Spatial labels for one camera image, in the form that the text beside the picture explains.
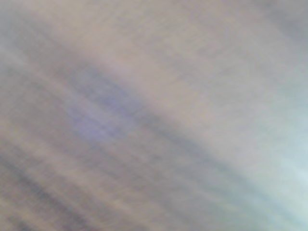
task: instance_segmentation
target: blurry surface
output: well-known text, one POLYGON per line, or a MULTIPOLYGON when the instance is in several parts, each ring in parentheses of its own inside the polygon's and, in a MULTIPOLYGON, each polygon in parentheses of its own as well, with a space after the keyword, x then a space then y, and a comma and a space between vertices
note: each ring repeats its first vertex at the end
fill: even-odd
POLYGON ((306 0, 0 0, 4 231, 308 229, 306 0))

